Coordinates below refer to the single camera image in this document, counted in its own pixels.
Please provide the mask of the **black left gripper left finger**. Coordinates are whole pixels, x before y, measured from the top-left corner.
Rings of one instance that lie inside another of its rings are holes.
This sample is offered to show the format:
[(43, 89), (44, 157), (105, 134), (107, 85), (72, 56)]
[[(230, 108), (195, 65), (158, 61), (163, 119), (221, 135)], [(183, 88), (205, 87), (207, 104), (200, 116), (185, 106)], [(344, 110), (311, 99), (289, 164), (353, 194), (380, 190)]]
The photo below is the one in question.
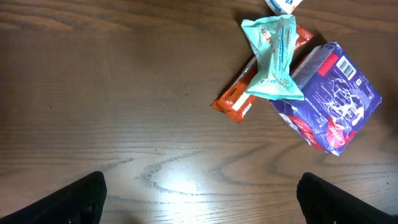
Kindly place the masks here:
[(107, 188), (104, 174), (95, 171), (1, 218), (1, 224), (98, 224), (101, 220)]

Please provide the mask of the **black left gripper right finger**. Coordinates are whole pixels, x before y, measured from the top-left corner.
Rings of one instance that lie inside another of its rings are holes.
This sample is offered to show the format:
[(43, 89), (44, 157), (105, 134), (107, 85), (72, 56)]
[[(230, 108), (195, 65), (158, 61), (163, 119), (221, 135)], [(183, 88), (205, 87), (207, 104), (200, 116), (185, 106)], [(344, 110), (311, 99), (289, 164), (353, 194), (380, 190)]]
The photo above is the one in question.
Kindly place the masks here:
[(298, 182), (297, 200), (308, 224), (397, 223), (396, 215), (389, 215), (310, 172)]

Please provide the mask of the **purple snack packet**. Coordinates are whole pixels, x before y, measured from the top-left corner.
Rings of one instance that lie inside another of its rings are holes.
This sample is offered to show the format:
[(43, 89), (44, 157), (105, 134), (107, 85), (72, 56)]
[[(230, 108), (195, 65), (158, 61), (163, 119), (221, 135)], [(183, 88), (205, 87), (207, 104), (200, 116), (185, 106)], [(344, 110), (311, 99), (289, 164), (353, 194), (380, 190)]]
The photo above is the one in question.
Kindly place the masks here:
[(292, 72), (303, 100), (272, 100), (306, 142), (339, 156), (381, 104), (381, 95), (337, 42), (315, 47)]

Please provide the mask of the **orange snack bar wrapper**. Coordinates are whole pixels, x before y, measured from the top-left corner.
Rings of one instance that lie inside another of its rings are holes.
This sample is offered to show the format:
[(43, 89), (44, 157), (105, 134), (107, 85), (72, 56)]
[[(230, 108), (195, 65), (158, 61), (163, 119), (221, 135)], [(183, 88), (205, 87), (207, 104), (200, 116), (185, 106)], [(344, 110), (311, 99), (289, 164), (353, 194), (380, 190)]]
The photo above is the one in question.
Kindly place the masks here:
[[(299, 25), (297, 25), (297, 34), (298, 39), (296, 41), (295, 51), (313, 38), (312, 33)], [(234, 122), (241, 123), (252, 104), (257, 98), (260, 98), (246, 93), (246, 89), (256, 73), (257, 60), (256, 56), (254, 56), (243, 68), (237, 79), (212, 102), (211, 106), (228, 115)]]

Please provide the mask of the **mint green tissue packet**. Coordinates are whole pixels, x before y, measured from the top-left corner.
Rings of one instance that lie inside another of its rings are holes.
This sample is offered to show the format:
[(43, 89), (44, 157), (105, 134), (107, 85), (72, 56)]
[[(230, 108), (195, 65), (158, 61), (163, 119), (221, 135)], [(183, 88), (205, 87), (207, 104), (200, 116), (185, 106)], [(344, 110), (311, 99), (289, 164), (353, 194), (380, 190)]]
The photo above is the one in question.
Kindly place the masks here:
[(246, 93), (268, 100), (303, 100), (304, 94), (290, 76), (299, 37), (295, 16), (245, 19), (241, 28), (257, 60), (257, 73)]

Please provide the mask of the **orange white small packet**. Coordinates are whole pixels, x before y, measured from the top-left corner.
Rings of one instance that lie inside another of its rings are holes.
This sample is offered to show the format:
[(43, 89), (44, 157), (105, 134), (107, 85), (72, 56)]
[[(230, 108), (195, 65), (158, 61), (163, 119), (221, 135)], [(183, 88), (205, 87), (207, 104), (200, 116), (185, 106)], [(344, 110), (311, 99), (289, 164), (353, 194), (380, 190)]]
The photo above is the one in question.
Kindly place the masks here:
[(291, 14), (303, 0), (264, 0), (275, 15)]

